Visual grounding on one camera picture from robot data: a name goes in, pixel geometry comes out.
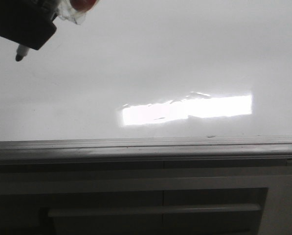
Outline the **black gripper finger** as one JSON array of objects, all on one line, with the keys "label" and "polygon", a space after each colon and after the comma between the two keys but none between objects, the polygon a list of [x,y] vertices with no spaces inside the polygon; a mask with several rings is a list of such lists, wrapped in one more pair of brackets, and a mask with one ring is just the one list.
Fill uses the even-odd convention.
[{"label": "black gripper finger", "polygon": [[0,0],[0,37],[39,50],[56,32],[56,0]]}]

